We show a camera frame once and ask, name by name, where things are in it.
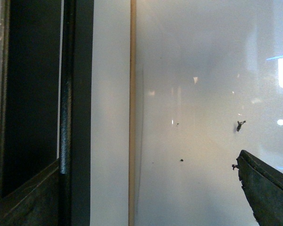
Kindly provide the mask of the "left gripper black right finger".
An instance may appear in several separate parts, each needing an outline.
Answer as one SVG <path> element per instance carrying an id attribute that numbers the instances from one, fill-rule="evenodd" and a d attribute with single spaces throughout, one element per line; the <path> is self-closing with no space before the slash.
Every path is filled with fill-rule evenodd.
<path id="1" fill-rule="evenodd" d="M 246 199 L 260 226 L 283 226 L 283 173 L 246 150 L 241 150 L 238 177 Z"/>

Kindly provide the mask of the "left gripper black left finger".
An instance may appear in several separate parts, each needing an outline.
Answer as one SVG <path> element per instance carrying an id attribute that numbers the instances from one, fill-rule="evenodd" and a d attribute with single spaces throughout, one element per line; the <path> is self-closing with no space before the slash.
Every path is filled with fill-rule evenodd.
<path id="1" fill-rule="evenodd" d="M 58 225 L 58 172 L 56 160 L 0 200 L 0 226 Z"/>

